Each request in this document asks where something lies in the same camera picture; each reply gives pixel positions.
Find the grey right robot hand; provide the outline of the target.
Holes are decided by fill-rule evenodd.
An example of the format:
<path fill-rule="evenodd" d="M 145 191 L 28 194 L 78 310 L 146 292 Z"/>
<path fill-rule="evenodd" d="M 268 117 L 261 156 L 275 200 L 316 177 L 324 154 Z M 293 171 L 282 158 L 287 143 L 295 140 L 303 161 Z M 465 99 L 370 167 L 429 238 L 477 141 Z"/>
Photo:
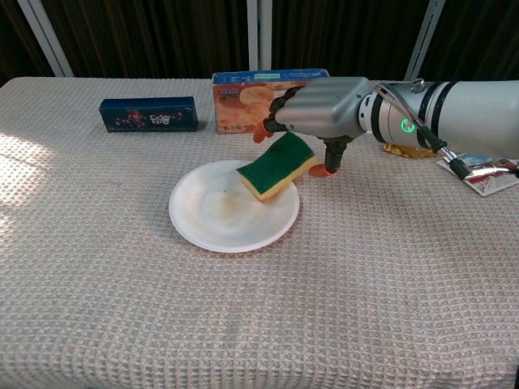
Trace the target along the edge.
<path fill-rule="evenodd" d="M 360 105 L 374 92 L 364 77 L 324 77 L 293 87 L 275 98 L 268 114 L 253 130 L 260 143 L 277 132 L 293 132 L 323 140 L 324 163 L 309 170 L 314 177 L 328 177 L 340 167 L 347 145 L 366 131 L 359 124 Z"/>

